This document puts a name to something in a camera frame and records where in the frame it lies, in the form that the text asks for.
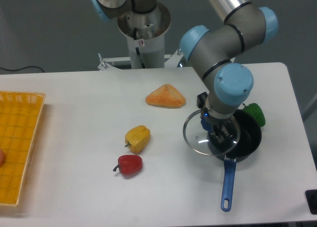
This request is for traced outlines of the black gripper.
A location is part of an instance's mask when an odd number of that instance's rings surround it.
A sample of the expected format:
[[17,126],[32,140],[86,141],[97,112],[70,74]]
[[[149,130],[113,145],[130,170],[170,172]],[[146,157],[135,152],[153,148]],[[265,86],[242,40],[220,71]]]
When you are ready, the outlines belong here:
[[230,128],[230,116],[221,116],[220,118],[212,116],[210,113],[207,114],[207,123],[210,128],[208,134],[212,134],[212,143],[214,145],[221,145],[224,138],[229,138],[232,136]]

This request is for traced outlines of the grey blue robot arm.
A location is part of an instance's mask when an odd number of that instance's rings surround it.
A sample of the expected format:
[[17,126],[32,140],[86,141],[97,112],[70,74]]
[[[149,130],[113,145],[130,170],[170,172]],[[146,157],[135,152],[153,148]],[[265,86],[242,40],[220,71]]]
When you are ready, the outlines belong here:
[[[168,9],[157,0],[91,0],[99,17],[117,19],[127,38],[134,69],[164,65],[164,35],[171,24]],[[278,30],[277,17],[267,7],[255,7],[249,0],[209,0],[224,25],[216,31],[196,26],[180,40],[179,48],[205,86],[208,96],[199,104],[203,124],[210,131],[223,128],[246,100],[253,76],[232,58],[260,45]]]

